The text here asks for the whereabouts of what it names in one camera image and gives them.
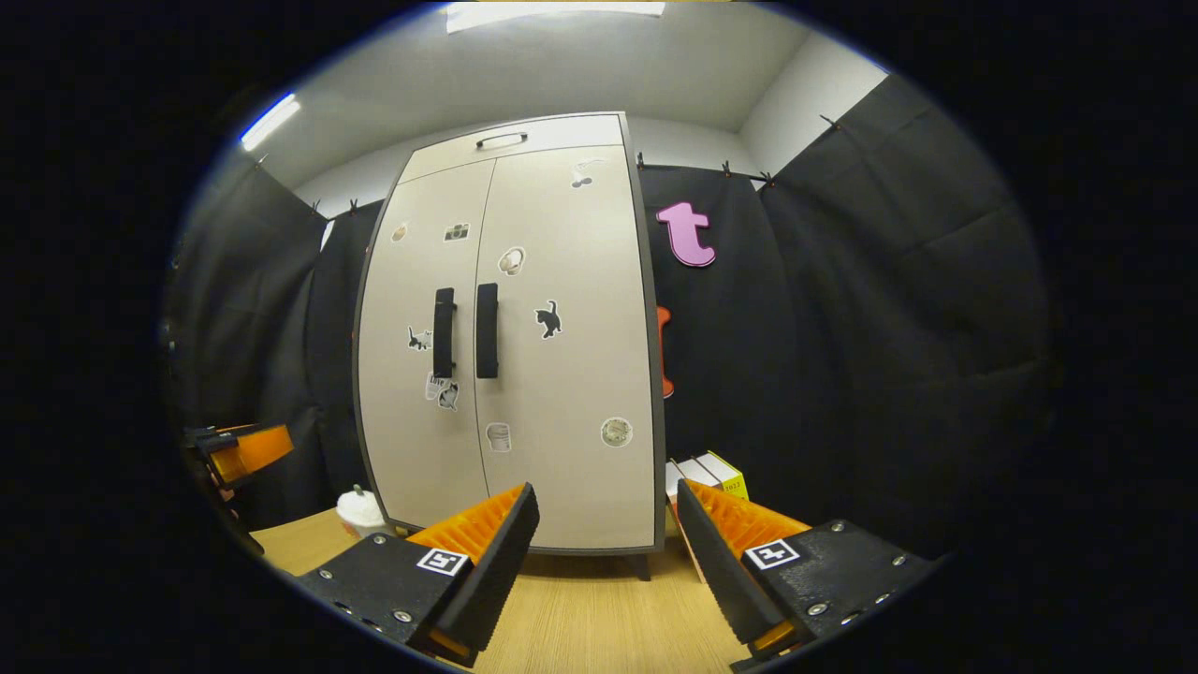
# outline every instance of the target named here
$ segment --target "ceiling light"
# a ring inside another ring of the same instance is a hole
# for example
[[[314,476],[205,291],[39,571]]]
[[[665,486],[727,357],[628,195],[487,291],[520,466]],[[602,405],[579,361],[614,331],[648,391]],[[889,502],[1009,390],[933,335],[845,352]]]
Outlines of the ceiling light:
[[[265,115],[258,117],[254,126],[249,127],[241,136],[241,144],[246,150],[253,150],[258,145],[266,140],[266,136],[271,134],[272,130],[279,127],[283,122],[288,121],[288,117],[296,114],[300,109],[300,103],[296,102],[295,93],[288,93],[282,101],[274,104],[273,108],[266,111]]]
[[[446,32],[556,12],[623,12],[660,17],[665,6],[665,2],[454,2],[446,8]]]

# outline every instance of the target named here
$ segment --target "cabinet door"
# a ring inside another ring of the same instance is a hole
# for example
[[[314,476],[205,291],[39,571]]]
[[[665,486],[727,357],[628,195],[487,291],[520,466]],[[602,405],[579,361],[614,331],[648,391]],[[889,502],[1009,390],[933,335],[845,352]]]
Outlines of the cabinet door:
[[[419,528],[488,497],[474,414],[472,327],[478,242],[494,169],[494,160],[480,162],[397,186],[363,287],[355,368],[367,459],[387,517]],[[443,401],[428,382],[432,336],[443,335],[425,332],[434,328],[442,287],[454,289],[458,304],[452,316],[458,389],[455,399],[449,391]]]
[[[514,249],[512,274],[501,257]],[[537,490],[537,548],[654,545],[641,273],[623,147],[496,159],[478,283],[498,284],[498,376],[476,383],[479,443],[492,491]],[[607,420],[631,437],[605,442]]]

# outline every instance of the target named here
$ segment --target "ceiling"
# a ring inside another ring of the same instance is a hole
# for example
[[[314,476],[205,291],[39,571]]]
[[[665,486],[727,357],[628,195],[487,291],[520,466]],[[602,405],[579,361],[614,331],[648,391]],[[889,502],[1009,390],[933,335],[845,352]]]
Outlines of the ceiling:
[[[460,126],[623,110],[740,130],[807,29],[756,4],[670,2],[660,18],[563,13],[446,34],[442,6],[346,50],[296,89],[254,148],[295,188],[400,140]]]

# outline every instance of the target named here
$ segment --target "sticker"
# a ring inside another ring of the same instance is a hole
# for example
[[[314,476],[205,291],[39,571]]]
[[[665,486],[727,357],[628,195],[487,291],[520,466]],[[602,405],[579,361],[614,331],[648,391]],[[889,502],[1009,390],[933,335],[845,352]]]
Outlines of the sticker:
[[[446,241],[465,241],[470,237],[470,223],[459,221],[453,226],[446,227]]]
[[[437,391],[437,407],[449,412],[458,412],[458,383],[450,382]]]
[[[557,302],[549,299],[546,303],[549,310],[537,309],[537,322],[545,326],[545,333],[540,335],[541,340],[549,340],[550,336],[562,330],[562,318],[557,315]]]
[[[589,175],[582,172],[582,169],[587,168],[589,164],[601,160],[603,159],[587,159],[582,163],[574,164],[574,168],[570,169],[570,177],[573,178],[573,181],[570,182],[570,187],[577,189],[583,184],[591,184],[592,182],[594,182],[593,180],[591,180]]]
[[[428,554],[420,558],[420,561],[416,563],[416,566],[424,569],[425,571],[432,571],[434,573],[456,576],[458,571],[461,570],[461,565],[466,564],[467,559],[470,558],[461,553],[452,553],[441,548],[432,548],[428,552]]]
[[[757,565],[757,569],[762,570],[773,569],[799,559],[799,553],[794,552],[794,548],[786,545],[786,541],[781,539],[772,544],[766,544],[764,546],[749,548],[745,553],[749,555],[749,559]]]
[[[609,448],[623,448],[633,442],[633,425],[627,419],[613,417],[603,423],[599,430],[603,444]]]
[[[666,323],[670,322],[670,309],[665,306],[658,306],[658,347],[661,352],[661,397],[668,399],[673,396],[673,382],[666,379],[666,344],[661,339],[661,332]]]
[[[707,266],[715,261],[715,248],[698,242],[698,227],[707,229],[707,215],[691,210],[688,201],[679,201],[658,211],[658,221],[670,232],[670,249],[686,266]]]
[[[447,384],[449,384],[448,377],[432,377],[432,371],[429,371],[429,377],[424,381],[424,400],[437,400],[441,390],[444,389]]]
[[[486,425],[486,442],[491,444],[492,453],[512,451],[512,427],[503,423]]]
[[[508,275],[515,275],[520,273],[524,267],[525,251],[520,245],[514,245],[508,248],[507,253],[500,257],[500,271]]]
[[[412,332],[412,326],[407,326],[407,348],[413,352],[428,352],[432,348],[432,330],[425,329],[417,334]]]

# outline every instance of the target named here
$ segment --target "cabinet leg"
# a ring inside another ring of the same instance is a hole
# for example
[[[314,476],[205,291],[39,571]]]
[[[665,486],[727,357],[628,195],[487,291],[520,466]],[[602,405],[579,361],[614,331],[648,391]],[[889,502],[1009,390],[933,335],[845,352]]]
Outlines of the cabinet leg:
[[[624,555],[624,561],[633,569],[633,573],[641,581],[649,579],[649,557],[643,554]]]

